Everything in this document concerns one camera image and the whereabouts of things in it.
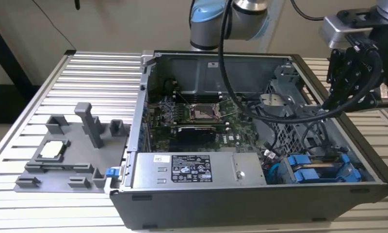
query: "wire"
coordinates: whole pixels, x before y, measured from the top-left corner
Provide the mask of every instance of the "wire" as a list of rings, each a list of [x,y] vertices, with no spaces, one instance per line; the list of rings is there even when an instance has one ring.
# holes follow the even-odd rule
[[[262,108],[260,108],[260,106],[256,106],[256,108],[254,108],[256,113],[257,113],[258,115],[261,115],[261,113],[260,113],[261,109],[262,109]],[[261,122],[266,125],[266,127],[269,127],[269,129],[273,131],[273,134],[274,134],[273,142],[272,142],[272,144],[270,144],[270,148],[268,148],[270,151],[273,151],[273,150],[274,150],[274,145],[276,145],[276,143],[277,143],[277,139],[278,139],[278,133],[277,133],[274,127],[273,127],[269,123],[265,123],[264,121],[261,121]]]
[[[189,15],[188,15],[188,24],[189,28],[192,28],[192,13],[193,13],[193,6],[194,6],[194,0],[192,0],[192,4],[189,6]]]
[[[308,133],[309,133],[310,128],[312,128],[314,125],[317,125],[317,124],[318,124],[317,121],[316,121],[316,122],[312,122],[312,123],[308,125],[308,127],[305,128],[305,130],[304,130],[304,132],[302,132],[302,135],[301,135],[301,146],[302,146],[304,150],[305,150],[310,155],[313,155],[313,153],[312,153],[312,151],[309,150],[309,148],[305,146],[304,140],[305,140],[305,137],[308,136]]]
[[[42,8],[40,7],[40,5],[35,3],[34,0],[31,0],[31,2],[34,3],[34,5],[38,7],[38,9],[41,10],[44,16],[46,17],[46,19],[49,20],[53,28],[58,31],[60,35],[62,35],[62,37],[65,38],[65,40],[68,41],[68,43],[70,44],[70,46],[73,47],[73,49],[76,50],[76,47],[73,46],[72,42],[69,41],[69,39],[66,38],[65,34],[62,34],[62,32],[58,30],[58,28],[56,27],[54,23],[52,22],[49,16],[46,15],[46,13],[44,12]]]
[[[322,21],[324,20],[324,17],[310,17],[308,16],[297,7],[296,5],[296,2],[294,0],[290,0],[290,3],[292,3],[292,6],[294,8],[294,11],[297,12],[297,14],[304,17],[306,20],[310,20],[310,21]]]
[[[217,58],[218,58],[218,68],[221,72],[221,78],[225,85],[225,89],[228,92],[229,97],[232,98],[233,103],[236,104],[237,108],[241,110],[241,112],[250,118],[254,118],[257,120],[270,122],[270,123],[278,123],[278,124],[297,124],[297,123],[308,123],[312,121],[324,120],[326,118],[334,117],[338,115],[348,107],[357,104],[357,101],[365,96],[365,94],[369,92],[372,87],[374,86],[376,82],[380,79],[381,70],[382,70],[382,60],[376,50],[370,50],[366,53],[366,56],[370,57],[370,60],[373,61],[373,71],[370,73],[370,77],[366,77],[368,82],[364,86],[364,88],[356,93],[356,95],[344,103],[341,104],[336,109],[321,113],[314,116],[309,116],[305,118],[296,118],[296,119],[277,119],[273,117],[265,117],[265,116],[257,116],[252,113],[249,109],[246,109],[241,102],[236,98],[236,94],[232,88],[232,85],[228,80],[226,76],[226,70],[225,70],[225,64],[224,64],[224,35],[225,35],[225,26],[226,26],[226,18],[229,13],[229,7],[232,5],[233,0],[228,0],[224,6],[222,11],[222,21],[221,21],[221,27],[220,27],[220,40],[218,40],[218,50],[217,50]]]
[[[310,128],[312,128],[314,125],[317,125],[317,126],[322,129],[322,136],[324,136],[324,139],[321,138],[318,132],[316,132],[317,137],[318,137],[318,139],[321,140],[321,144],[320,144],[320,145],[316,145],[316,146],[306,147],[306,146],[305,146],[305,143],[304,143],[304,140],[305,140],[305,137],[306,137],[306,135],[308,135],[308,133],[309,133]],[[322,123],[321,121],[312,122],[312,123],[308,125],[308,127],[305,128],[305,130],[304,130],[304,132],[302,132],[302,135],[301,135],[301,146],[302,146],[304,150],[305,150],[310,155],[313,155],[310,149],[313,149],[313,148],[316,148],[316,147],[328,147],[328,146],[330,146],[330,145],[332,145],[332,143],[330,143],[330,141],[329,141],[329,136],[328,136],[328,133],[326,133],[326,129],[325,129],[324,123]]]

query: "metal slotted surface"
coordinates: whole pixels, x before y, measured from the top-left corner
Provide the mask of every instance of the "metal slotted surface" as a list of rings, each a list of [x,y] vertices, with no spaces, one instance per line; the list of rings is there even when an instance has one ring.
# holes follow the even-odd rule
[[[328,61],[305,59],[305,62],[326,85],[324,80]],[[129,86],[137,83],[138,75],[136,69],[129,70],[125,67],[137,64],[137,54],[77,53],[69,62],[76,67],[66,67],[68,72],[62,72],[54,85],[50,85],[34,114],[25,119],[29,124],[21,125],[11,139],[0,143],[3,145],[0,152],[0,233],[130,232],[122,226],[105,194],[14,193],[11,189],[23,164],[31,158],[46,132],[42,124],[49,114],[54,113],[52,107],[73,122],[78,121],[72,113],[76,102],[89,101],[94,106],[93,113],[101,121],[109,121],[113,117],[129,121],[132,113],[128,110],[134,104],[134,97],[126,96],[124,92],[132,93]],[[348,116],[388,165],[388,114],[373,111],[352,113]],[[173,232],[388,233],[388,197],[378,203],[356,206],[332,223],[177,229]]]

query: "blue latch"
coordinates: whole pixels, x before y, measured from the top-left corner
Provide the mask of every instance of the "blue latch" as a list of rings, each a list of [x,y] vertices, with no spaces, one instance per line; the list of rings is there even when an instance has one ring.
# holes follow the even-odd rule
[[[117,178],[118,177],[118,168],[108,168],[105,175],[106,175],[106,177]]]

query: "black pole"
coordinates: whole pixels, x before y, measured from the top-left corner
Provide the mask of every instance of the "black pole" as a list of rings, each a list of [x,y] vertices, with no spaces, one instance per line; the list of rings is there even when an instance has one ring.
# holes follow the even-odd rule
[[[29,101],[35,93],[30,80],[0,34],[0,65],[10,78],[21,96]]]

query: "warning label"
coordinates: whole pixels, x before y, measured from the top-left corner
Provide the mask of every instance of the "warning label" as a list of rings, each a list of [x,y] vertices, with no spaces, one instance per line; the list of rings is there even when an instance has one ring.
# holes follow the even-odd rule
[[[209,155],[172,156],[173,182],[212,182],[212,164]]]

